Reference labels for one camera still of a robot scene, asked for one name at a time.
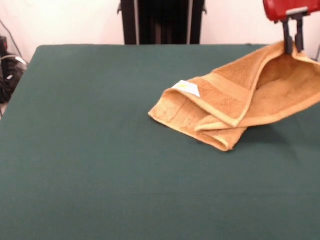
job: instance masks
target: folded towel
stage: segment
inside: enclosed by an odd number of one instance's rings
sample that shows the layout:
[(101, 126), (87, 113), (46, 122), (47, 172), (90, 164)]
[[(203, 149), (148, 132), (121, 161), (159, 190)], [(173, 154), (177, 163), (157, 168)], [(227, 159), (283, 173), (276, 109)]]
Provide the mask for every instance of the folded towel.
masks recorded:
[(278, 122), (320, 102), (320, 64), (284, 43), (260, 48), (168, 88), (148, 115), (221, 151), (248, 127)]

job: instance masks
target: green tablecloth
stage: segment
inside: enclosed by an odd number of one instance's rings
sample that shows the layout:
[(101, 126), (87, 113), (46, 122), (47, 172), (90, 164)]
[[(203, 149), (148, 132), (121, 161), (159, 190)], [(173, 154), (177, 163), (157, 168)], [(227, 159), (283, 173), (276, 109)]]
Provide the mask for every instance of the green tablecloth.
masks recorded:
[(260, 47), (38, 48), (0, 121), (0, 240), (319, 240), (319, 105), (231, 152), (147, 115)]

